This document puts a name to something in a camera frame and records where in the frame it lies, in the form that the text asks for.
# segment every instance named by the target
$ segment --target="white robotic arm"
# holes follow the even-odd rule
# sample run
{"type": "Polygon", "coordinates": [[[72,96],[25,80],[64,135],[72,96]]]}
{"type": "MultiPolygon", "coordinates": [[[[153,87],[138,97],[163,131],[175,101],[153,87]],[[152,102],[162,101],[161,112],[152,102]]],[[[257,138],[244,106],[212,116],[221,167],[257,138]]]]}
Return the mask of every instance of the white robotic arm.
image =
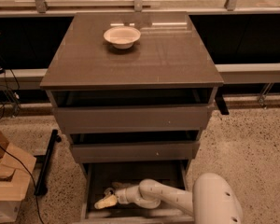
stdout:
{"type": "Polygon", "coordinates": [[[230,185],[221,176],[211,173],[196,180],[193,193],[145,179],[139,185],[108,189],[105,194],[95,204],[97,209],[116,203],[135,203],[153,209],[163,201],[194,217],[196,224],[240,224],[243,220],[242,207],[230,185]]]}

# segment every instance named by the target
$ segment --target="cardboard box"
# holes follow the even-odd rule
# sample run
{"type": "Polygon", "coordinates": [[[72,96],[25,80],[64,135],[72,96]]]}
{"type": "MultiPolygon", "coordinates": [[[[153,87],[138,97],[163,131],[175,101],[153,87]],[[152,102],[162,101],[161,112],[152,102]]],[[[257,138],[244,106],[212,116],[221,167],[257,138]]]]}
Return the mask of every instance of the cardboard box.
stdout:
{"type": "MultiPolygon", "coordinates": [[[[0,143],[2,146],[7,141],[7,152],[22,161],[29,172],[34,170],[36,158],[33,155],[9,143],[1,132],[0,140],[3,142],[0,143]]],[[[17,218],[21,201],[26,196],[31,177],[19,161],[3,150],[0,150],[0,154],[0,177],[14,174],[10,182],[0,181],[0,223],[13,222],[17,218]]]]}

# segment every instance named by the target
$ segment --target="speckled floor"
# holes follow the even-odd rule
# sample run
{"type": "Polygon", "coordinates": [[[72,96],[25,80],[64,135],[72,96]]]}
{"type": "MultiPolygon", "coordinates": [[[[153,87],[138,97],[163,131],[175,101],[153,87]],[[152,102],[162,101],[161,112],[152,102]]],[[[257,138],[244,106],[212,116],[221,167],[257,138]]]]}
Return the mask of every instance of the speckled floor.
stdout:
{"type": "MultiPolygon", "coordinates": [[[[264,110],[255,98],[227,98],[230,114],[215,110],[203,132],[197,157],[187,179],[191,187],[205,172],[223,176],[232,186],[243,209],[244,224],[280,224],[280,99],[269,98],[264,110]]],[[[32,153],[44,152],[52,129],[58,129],[50,105],[23,105],[14,118],[0,120],[0,130],[14,144],[32,153]]],[[[80,220],[86,180],[61,134],[52,155],[49,191],[39,198],[47,223],[80,220]]],[[[31,184],[16,223],[40,223],[31,184]]]]}

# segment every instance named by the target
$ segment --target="drawer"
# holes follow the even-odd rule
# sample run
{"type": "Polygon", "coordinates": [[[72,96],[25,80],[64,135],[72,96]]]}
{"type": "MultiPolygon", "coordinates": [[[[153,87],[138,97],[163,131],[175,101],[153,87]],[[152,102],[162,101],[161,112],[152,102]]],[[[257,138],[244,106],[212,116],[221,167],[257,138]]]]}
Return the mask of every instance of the drawer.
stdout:
{"type": "Polygon", "coordinates": [[[55,108],[63,133],[120,133],[205,129],[212,105],[187,107],[55,108]]]}
{"type": "Polygon", "coordinates": [[[187,189],[185,170],[179,161],[140,161],[88,164],[88,180],[81,223],[188,223],[193,218],[176,208],[161,203],[156,209],[144,209],[135,204],[116,205],[96,210],[94,204],[104,197],[104,190],[113,182],[138,184],[151,178],[164,185],[187,189]]]}
{"type": "Polygon", "coordinates": [[[71,145],[75,162],[168,161],[195,158],[199,141],[71,145]]]}

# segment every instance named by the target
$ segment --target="bowl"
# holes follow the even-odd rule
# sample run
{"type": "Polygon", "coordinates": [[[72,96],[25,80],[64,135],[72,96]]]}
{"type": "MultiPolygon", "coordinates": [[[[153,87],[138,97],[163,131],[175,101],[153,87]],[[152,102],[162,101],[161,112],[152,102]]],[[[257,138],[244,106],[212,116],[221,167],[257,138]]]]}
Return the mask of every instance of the bowl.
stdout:
{"type": "Polygon", "coordinates": [[[104,39],[117,49],[128,49],[140,35],[140,31],[131,26],[116,26],[104,33],[104,39]]]}

